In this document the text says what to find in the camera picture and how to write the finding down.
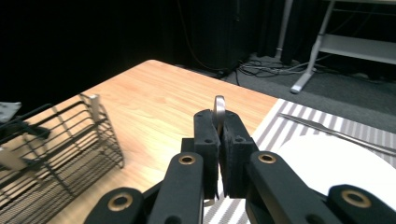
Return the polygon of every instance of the white plate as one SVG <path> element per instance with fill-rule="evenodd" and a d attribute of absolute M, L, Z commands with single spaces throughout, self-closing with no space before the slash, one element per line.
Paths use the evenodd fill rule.
<path fill-rule="evenodd" d="M 305 135 L 273 152 L 311 189 L 328 195 L 332 186 L 353 185 L 396 210 L 396 169 L 364 147 L 333 136 Z"/>

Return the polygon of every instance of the dark background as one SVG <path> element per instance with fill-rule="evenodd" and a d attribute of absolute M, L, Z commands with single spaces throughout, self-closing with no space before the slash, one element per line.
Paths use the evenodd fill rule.
<path fill-rule="evenodd" d="M 227 75 L 253 52 L 275 56 L 284 4 L 0 0 L 0 101 L 22 102 L 20 113 L 56 105 L 149 59 Z M 293 1 L 280 58 L 284 64 L 308 61 L 327 4 Z M 352 17 L 350 12 L 334 12 L 329 30 L 336 29 L 336 35 L 396 42 L 396 6 L 336 6 L 366 12 Z M 341 56 L 321 63 L 345 74 L 365 72 L 372 79 L 396 80 L 396 65 Z"/>
<path fill-rule="evenodd" d="M 175 1 L 1 1 L 0 101 L 22 102 L 23 113 L 148 59 L 188 60 L 175 10 Z"/>

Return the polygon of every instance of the metal ring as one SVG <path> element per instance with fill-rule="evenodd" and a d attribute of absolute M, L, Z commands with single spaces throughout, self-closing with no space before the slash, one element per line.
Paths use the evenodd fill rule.
<path fill-rule="evenodd" d="M 191 165 L 195 163 L 195 158 L 193 156 L 182 156 L 178 158 L 178 162 L 180 162 L 183 165 Z"/>
<path fill-rule="evenodd" d="M 276 162 L 276 158 L 270 154 L 260 154 L 259 155 L 259 160 L 268 164 Z"/>
<path fill-rule="evenodd" d="M 360 200 L 357 201 L 357 200 L 351 198 L 350 197 L 351 195 L 359 197 Z M 368 208 L 372 205 L 370 199 L 367 198 L 367 196 L 365 196 L 364 194 L 362 194 L 356 190 L 353 190 L 353 189 L 343 190 L 341 192 L 341 196 L 347 203 L 350 203 L 350 204 L 355 205 L 360 208 Z"/>
<path fill-rule="evenodd" d="M 117 199 L 124 198 L 126 200 L 125 203 L 116 203 Z M 116 195 L 114 195 L 107 204 L 108 209 L 110 209 L 113 212 L 119 212 L 124 210 L 125 208 L 128 208 L 133 202 L 132 195 L 127 193 L 127 192 L 121 192 Z"/>

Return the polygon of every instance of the black wire rack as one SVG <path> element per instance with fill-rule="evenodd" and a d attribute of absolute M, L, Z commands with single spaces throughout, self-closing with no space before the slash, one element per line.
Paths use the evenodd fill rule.
<path fill-rule="evenodd" d="M 48 116 L 29 123 L 28 118 Z M 99 96 L 0 126 L 0 223 L 46 223 L 124 158 Z"/>

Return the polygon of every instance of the striped mat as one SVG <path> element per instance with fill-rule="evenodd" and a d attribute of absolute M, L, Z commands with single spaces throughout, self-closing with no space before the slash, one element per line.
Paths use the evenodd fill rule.
<path fill-rule="evenodd" d="M 310 107 L 279 99 L 252 135 L 260 150 L 271 151 L 280 148 L 284 143 L 296 136 L 308 134 L 326 135 L 326 133 L 306 127 L 303 124 L 281 118 L 277 113 L 311 119 L 337 132 L 345 133 L 366 142 L 384 147 L 396 147 L 396 134 L 394 133 L 388 133 L 349 119 L 343 119 Z M 371 151 L 396 168 L 395 158 Z M 248 216 L 245 213 L 245 200 L 224 198 L 221 181 L 219 181 L 219 191 L 219 200 L 214 205 L 204 209 L 204 223 L 249 223 Z"/>

